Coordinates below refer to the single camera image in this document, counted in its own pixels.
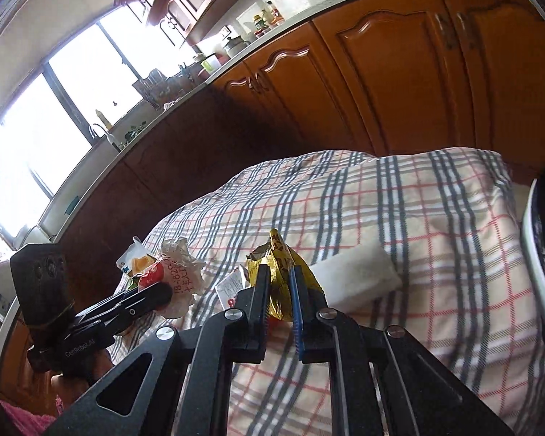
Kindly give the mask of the person's left hand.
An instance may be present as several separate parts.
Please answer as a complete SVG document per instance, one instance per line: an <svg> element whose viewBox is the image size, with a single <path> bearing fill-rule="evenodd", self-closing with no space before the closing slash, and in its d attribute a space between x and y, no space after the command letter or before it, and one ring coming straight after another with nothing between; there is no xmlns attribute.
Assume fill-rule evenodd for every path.
<svg viewBox="0 0 545 436"><path fill-rule="evenodd" d="M93 379L97 382L114 364L107 350L99 350L93 355ZM90 387L90 384L79 378L66 377L63 374L51 377L51 386L57 395L57 407L62 414Z"/></svg>

